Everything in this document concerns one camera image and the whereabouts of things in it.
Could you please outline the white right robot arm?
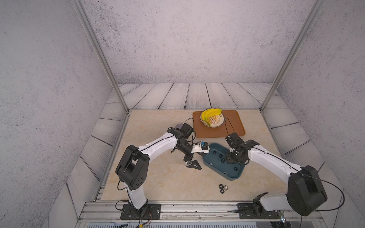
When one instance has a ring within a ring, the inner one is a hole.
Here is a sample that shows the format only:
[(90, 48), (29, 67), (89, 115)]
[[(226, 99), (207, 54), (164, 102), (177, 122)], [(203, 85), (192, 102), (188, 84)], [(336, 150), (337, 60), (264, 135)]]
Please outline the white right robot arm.
[(255, 162), (282, 179), (287, 193), (260, 194), (253, 200), (254, 213), (262, 216), (271, 211), (293, 210), (308, 216), (328, 200), (317, 170), (291, 163), (265, 149), (254, 140), (244, 141), (236, 133), (225, 138), (230, 147), (227, 162), (246, 164)]

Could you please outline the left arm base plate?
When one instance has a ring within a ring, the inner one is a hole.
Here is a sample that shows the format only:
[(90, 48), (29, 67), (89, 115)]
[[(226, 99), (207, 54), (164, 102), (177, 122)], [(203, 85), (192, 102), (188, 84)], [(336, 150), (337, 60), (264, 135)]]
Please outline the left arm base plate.
[(121, 220), (159, 220), (161, 216), (161, 204), (146, 203), (142, 208), (136, 209), (130, 203), (123, 205)]

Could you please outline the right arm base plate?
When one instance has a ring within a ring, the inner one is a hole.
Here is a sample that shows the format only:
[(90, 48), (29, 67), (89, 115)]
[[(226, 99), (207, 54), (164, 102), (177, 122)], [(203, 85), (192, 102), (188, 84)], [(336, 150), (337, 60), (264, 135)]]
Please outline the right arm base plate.
[(233, 213), (237, 213), (240, 219), (280, 219), (278, 212), (266, 211), (254, 203), (239, 203)]

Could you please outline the teal plastic storage box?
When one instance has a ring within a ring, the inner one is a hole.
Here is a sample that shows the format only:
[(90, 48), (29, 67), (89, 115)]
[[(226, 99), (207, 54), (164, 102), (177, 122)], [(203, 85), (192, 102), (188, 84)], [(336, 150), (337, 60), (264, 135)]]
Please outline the teal plastic storage box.
[(218, 143), (212, 143), (209, 146), (209, 153), (204, 154), (202, 157), (204, 164), (229, 181), (234, 181), (240, 178), (245, 165), (239, 163), (227, 163), (226, 153), (230, 151), (228, 148)]

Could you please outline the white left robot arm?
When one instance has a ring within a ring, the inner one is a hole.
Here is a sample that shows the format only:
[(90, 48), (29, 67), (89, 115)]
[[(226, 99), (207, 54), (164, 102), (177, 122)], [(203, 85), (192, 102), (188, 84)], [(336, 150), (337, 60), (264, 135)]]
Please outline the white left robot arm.
[(127, 190), (129, 206), (135, 211), (145, 210), (148, 206), (143, 184), (147, 178), (150, 162), (164, 152), (179, 150), (184, 154), (186, 167), (202, 169), (198, 161), (194, 160), (194, 154), (207, 154), (210, 148), (207, 142), (193, 143), (189, 140), (193, 132), (192, 126), (183, 123), (176, 128), (168, 128), (164, 135), (150, 143), (139, 147), (130, 145), (126, 148), (116, 167), (116, 175)]

